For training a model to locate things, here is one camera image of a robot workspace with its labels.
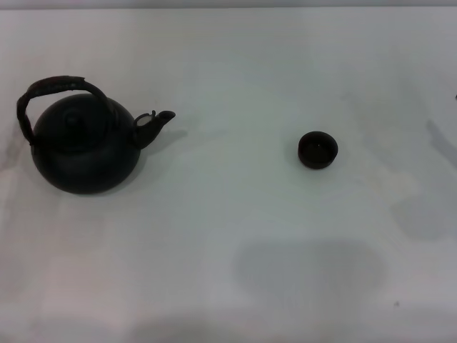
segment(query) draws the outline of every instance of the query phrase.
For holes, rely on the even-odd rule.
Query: white surface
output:
[[[0,9],[457,6],[457,0],[0,0]]]
[[[455,342],[456,19],[1,12],[0,342]],[[115,191],[31,162],[15,102],[59,74],[177,113]],[[312,130],[340,146],[323,171]]]

